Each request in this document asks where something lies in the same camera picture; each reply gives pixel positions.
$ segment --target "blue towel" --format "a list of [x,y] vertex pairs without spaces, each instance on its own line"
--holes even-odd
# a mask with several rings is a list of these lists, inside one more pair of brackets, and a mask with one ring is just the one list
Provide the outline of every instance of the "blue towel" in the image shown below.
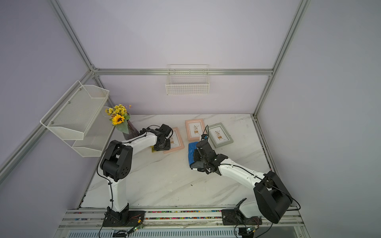
[[191,164],[194,163],[193,154],[194,154],[194,150],[196,149],[196,144],[197,143],[198,143],[198,141],[189,143],[189,145],[188,145],[189,166],[191,166]]

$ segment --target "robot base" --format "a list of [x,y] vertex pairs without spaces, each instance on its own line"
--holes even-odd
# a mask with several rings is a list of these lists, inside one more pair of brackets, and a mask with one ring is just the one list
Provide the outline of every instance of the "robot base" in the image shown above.
[[222,224],[224,225],[262,225],[262,219],[260,217],[247,218],[243,223],[239,222],[236,213],[233,209],[224,209],[222,212]]
[[103,220],[103,226],[104,227],[135,227],[138,225],[139,219],[144,221],[144,214],[146,211],[126,211],[129,213],[130,219],[127,221],[127,223],[122,224],[117,219],[113,218],[112,216],[107,216]]

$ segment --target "artificial flower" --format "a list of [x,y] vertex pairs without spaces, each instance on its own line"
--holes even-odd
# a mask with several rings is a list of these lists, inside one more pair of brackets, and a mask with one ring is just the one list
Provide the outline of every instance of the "artificial flower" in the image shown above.
[[119,115],[119,114],[116,114],[113,118],[112,118],[112,124],[115,126],[115,125],[118,125],[120,123],[124,122],[124,117]]

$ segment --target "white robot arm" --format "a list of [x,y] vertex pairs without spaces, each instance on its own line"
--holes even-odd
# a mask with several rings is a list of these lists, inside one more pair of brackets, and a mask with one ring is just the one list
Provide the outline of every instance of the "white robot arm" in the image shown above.
[[[159,129],[147,128],[143,131],[145,134],[131,140],[112,141],[106,150],[101,169],[103,175],[112,179],[109,184],[110,206],[107,213],[120,224],[125,224],[129,219],[125,180],[131,169],[132,156],[150,146],[154,146],[155,150],[169,150],[171,130],[165,124]],[[241,219],[263,215],[273,223],[279,222],[292,199],[275,173],[256,172],[235,163],[225,155],[217,155],[206,139],[198,142],[196,148],[195,160],[202,162],[207,174],[215,172],[230,177],[254,190],[256,201],[243,203],[242,200],[239,203]]]

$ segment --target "vase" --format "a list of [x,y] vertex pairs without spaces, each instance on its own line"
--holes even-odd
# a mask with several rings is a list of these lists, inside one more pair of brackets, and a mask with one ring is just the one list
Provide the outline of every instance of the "vase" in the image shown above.
[[139,131],[134,127],[132,122],[130,122],[130,120],[128,120],[127,123],[128,123],[128,134],[123,132],[124,138],[126,140],[130,140],[132,138],[139,136]]

